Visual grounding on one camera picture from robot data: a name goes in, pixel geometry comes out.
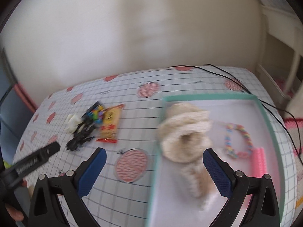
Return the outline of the person's hand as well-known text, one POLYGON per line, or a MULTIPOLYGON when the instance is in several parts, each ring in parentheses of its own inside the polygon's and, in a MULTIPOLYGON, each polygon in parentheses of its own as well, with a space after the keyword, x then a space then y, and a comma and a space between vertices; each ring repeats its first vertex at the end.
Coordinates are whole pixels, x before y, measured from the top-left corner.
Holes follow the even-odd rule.
POLYGON ((24 214, 21 211, 15 209, 14 207, 8 204, 5 205, 5 208, 14 221, 19 222, 24 220, 24 214))

